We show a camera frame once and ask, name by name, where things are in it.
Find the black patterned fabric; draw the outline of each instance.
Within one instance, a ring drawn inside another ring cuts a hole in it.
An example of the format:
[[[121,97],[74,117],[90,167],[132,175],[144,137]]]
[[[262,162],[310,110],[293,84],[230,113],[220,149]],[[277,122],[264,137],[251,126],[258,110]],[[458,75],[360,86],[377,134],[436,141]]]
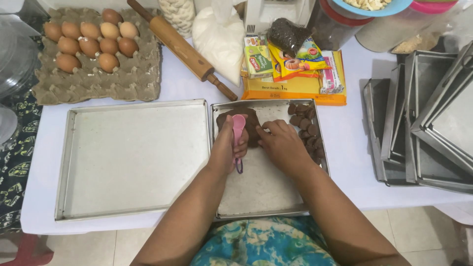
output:
[[[42,50],[41,38],[33,40]],[[0,234],[21,229],[21,206],[43,109],[30,90],[37,83],[33,75],[18,95],[1,100],[17,114],[18,127],[12,138],[0,145]]]

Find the blue bowl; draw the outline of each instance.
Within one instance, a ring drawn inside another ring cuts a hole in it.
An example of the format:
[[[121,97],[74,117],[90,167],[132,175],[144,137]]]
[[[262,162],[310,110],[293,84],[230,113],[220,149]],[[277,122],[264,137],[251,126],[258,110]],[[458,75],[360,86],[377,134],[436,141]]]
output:
[[[343,0],[332,0],[338,6],[350,11],[351,13],[366,16],[366,17],[386,17],[394,15],[406,9],[411,3],[412,0],[392,0],[391,3],[387,4],[384,9],[377,11],[369,11],[358,9],[350,4],[343,2]]]

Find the egg tray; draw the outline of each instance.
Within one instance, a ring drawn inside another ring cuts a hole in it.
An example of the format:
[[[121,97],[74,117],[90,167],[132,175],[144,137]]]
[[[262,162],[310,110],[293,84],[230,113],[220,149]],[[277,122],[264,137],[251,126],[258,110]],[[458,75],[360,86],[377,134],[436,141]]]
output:
[[[154,16],[159,10],[149,10]],[[35,71],[39,83],[32,88],[39,105],[56,105],[77,103],[94,98],[111,97],[125,101],[152,101],[159,97],[161,81],[161,42],[151,32],[148,23],[132,9],[119,11],[124,21],[132,22],[139,30],[140,36],[135,41],[140,48],[133,58],[117,52],[115,55],[120,66],[113,73],[100,68],[97,59],[86,57],[83,53],[76,57],[82,68],[74,69],[68,74],[56,65],[55,58],[59,52],[57,44],[43,36],[44,50],[38,54],[42,67]],[[103,23],[102,16],[93,9],[50,9],[51,22],[62,25],[63,21],[76,23],[90,22],[98,27]]]

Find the blue patterned clothing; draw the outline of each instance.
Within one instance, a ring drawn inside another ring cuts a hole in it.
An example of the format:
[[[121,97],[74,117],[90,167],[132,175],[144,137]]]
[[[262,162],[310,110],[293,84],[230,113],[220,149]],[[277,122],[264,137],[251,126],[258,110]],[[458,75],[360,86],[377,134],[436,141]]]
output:
[[[337,266],[311,216],[227,223],[209,231],[191,266]]]

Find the woman's right hand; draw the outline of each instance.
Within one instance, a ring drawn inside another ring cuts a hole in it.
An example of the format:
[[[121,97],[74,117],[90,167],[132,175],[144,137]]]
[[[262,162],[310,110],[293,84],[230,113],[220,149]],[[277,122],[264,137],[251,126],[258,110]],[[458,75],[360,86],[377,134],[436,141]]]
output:
[[[310,158],[293,126],[284,120],[268,121],[257,126],[261,136],[258,143],[268,154],[271,162],[288,177],[299,177],[317,165]]]

